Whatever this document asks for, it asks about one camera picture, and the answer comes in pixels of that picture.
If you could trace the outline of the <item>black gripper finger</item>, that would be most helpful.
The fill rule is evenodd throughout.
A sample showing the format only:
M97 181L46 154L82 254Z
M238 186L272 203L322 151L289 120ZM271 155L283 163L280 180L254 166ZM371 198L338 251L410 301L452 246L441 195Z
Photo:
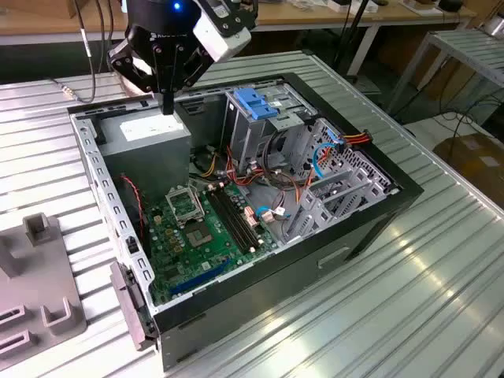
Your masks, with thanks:
M107 63L120 76L132 83L135 87L145 93L152 93L157 99L160 111L168 114L168 97L160 87L158 77L154 70L151 73L138 68L133 59L134 50L128 43L127 39L123 39L111 47L108 51Z
M193 86L212 65L213 59L196 39L177 43L168 68L167 88L165 90L165 115L174 111L175 93L185 87Z

